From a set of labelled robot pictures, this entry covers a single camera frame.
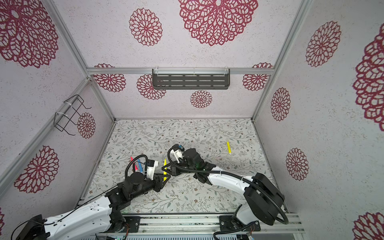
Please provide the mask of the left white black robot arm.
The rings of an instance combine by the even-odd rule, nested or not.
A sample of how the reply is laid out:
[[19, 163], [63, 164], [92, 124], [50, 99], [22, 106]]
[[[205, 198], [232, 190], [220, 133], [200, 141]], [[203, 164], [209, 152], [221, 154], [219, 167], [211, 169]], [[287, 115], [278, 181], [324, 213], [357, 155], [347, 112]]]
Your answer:
[[95, 197], [80, 207], [44, 219], [37, 215], [21, 224], [18, 240], [77, 240], [88, 235], [117, 232], [126, 225], [121, 211], [134, 198], [153, 190], [159, 192], [170, 179], [169, 175], [154, 174], [148, 179], [136, 172], [106, 193]]

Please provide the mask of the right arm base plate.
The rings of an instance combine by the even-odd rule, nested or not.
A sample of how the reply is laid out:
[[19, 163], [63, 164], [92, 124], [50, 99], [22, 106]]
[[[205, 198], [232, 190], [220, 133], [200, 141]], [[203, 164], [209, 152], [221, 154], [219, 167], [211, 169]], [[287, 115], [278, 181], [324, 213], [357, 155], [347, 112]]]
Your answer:
[[[219, 225], [220, 231], [229, 232], [239, 230], [244, 227], [245, 224], [241, 223], [239, 220], [236, 220], [235, 217], [229, 215], [221, 215], [219, 216]], [[260, 232], [261, 226], [259, 221], [256, 221], [251, 226], [248, 226], [246, 229], [243, 229], [243, 232]]]

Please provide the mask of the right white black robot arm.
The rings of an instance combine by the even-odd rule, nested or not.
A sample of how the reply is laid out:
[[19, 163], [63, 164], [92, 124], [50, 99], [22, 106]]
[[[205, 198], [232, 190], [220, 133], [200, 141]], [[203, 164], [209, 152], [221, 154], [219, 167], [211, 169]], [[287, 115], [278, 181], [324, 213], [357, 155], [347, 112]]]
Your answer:
[[263, 174], [243, 176], [225, 171], [206, 162], [196, 149], [185, 150], [181, 145], [172, 146], [167, 153], [168, 165], [162, 167], [171, 176], [193, 174], [202, 184], [218, 186], [243, 195], [246, 203], [233, 215], [236, 224], [247, 225], [260, 221], [272, 226], [275, 222], [287, 225], [289, 219], [282, 209], [285, 196]]

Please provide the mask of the yellow highlighter pen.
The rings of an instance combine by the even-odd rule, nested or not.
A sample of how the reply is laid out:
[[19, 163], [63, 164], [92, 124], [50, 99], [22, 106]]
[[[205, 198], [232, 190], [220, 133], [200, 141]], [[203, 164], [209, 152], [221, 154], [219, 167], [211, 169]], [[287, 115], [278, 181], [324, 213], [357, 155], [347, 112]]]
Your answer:
[[228, 147], [229, 154], [232, 154], [231, 145], [229, 141], [227, 141], [227, 147]]
[[163, 182], [165, 182], [167, 180], [167, 177], [166, 177], [167, 172], [165, 171], [167, 169], [166, 165], [167, 165], [167, 159], [164, 160], [164, 165], [163, 165], [163, 168], [162, 168], [163, 169], [163, 175], [164, 175]]

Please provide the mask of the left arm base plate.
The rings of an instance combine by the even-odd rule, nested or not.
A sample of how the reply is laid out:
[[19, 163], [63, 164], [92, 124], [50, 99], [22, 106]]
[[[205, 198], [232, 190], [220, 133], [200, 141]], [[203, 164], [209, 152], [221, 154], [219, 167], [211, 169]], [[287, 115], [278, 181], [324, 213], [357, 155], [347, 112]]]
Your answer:
[[118, 233], [138, 233], [141, 217], [139, 216], [124, 216], [125, 222], [119, 229]]

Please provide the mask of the pink highlighter pen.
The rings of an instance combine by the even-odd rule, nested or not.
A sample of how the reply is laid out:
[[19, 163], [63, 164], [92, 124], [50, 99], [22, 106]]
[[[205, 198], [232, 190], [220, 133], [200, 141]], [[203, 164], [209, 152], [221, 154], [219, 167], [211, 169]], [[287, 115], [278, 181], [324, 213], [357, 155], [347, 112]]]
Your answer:
[[135, 162], [135, 163], [133, 164], [133, 168], [134, 168], [134, 171], [135, 171], [135, 172], [139, 171], [138, 163], [137, 163], [137, 162]]

